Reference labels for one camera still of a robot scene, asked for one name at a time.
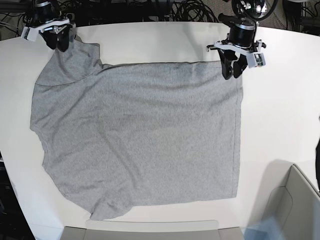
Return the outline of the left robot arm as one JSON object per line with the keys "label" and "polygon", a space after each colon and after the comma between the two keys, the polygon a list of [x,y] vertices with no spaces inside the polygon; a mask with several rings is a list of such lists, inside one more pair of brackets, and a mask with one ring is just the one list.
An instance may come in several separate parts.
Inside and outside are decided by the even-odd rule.
{"label": "left robot arm", "polygon": [[267,45],[255,40],[258,23],[267,19],[278,4],[274,0],[267,7],[265,0],[232,0],[234,15],[219,14],[218,20],[229,27],[226,39],[208,45],[208,51],[218,52],[222,76],[225,80],[237,79],[246,68],[263,67],[266,65],[262,48]]}

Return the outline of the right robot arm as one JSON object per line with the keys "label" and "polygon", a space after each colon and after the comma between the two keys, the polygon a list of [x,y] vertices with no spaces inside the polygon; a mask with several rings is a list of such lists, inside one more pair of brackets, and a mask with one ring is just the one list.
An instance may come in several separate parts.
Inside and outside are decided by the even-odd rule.
{"label": "right robot arm", "polygon": [[65,52],[70,44],[70,31],[74,27],[63,14],[57,0],[36,0],[32,26],[52,50]]}

